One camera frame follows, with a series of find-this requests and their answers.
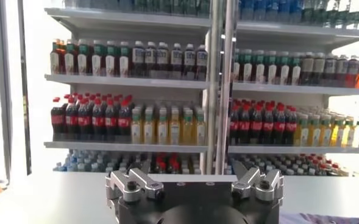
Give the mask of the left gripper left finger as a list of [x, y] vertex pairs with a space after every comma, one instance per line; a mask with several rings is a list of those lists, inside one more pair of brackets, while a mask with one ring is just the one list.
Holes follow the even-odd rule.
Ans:
[[128, 173], [114, 170], [105, 177], [107, 200], [122, 198], [126, 203], [136, 203], [142, 196], [160, 201], [164, 198], [164, 184], [150, 178], [139, 168], [131, 168]]

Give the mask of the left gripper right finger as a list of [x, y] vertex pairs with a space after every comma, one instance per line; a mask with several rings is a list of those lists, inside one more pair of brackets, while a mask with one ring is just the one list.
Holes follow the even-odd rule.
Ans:
[[237, 181], [231, 184], [232, 197], [236, 201], [254, 196], [260, 201], [282, 201], [284, 176], [278, 169], [262, 174], [258, 167], [247, 169], [241, 161], [232, 161]]

